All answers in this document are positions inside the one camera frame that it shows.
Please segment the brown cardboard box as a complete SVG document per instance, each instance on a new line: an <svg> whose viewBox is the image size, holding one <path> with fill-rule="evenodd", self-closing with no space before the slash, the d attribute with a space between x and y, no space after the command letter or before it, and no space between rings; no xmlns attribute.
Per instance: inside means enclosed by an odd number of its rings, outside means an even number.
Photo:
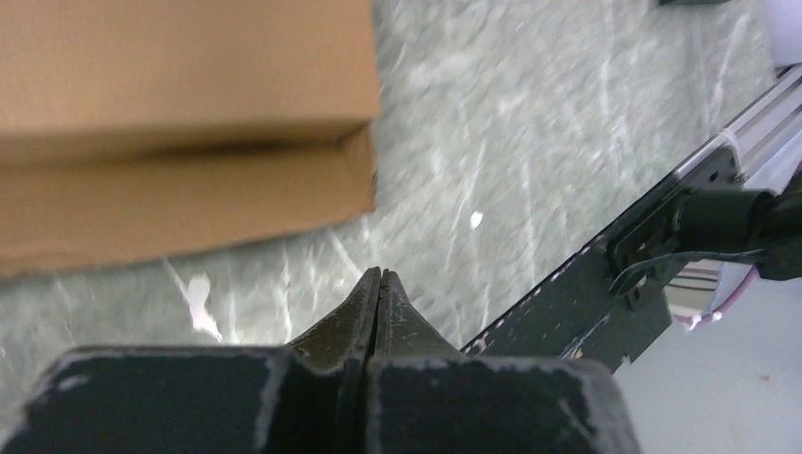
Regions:
<svg viewBox="0 0 802 454"><path fill-rule="evenodd" d="M5 1L1 273L369 213L378 114L367 1Z"/></svg>

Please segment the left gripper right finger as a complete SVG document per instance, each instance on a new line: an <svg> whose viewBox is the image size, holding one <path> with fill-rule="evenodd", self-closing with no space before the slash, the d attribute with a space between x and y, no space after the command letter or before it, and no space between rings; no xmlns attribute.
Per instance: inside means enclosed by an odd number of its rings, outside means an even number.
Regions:
<svg viewBox="0 0 802 454"><path fill-rule="evenodd" d="M628 407L595 361L410 356L392 323L409 299L384 271L367 366L369 453L637 453Z"/></svg>

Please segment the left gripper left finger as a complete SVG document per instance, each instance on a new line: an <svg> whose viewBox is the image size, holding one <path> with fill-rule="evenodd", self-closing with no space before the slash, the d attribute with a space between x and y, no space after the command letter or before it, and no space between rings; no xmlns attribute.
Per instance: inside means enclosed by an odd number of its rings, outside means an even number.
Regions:
<svg viewBox="0 0 802 454"><path fill-rule="evenodd" d="M5 453L360 453L381 271L357 281L328 341L330 366L296 345L89 346L35 383Z"/></svg>

